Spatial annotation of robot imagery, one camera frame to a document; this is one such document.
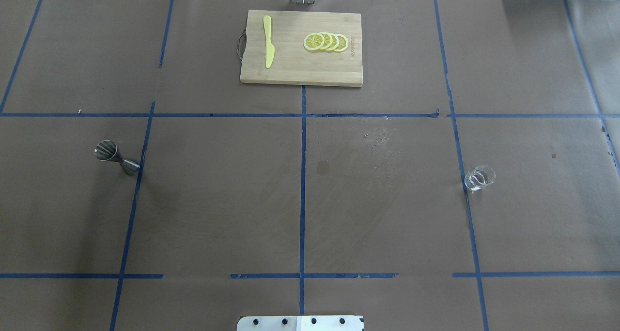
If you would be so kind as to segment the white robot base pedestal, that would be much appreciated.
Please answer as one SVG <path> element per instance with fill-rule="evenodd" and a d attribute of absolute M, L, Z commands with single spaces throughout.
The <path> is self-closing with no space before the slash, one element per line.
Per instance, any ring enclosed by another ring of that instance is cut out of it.
<path fill-rule="evenodd" d="M 363 331 L 358 315 L 277 315 L 240 318 L 237 331 Z"/>

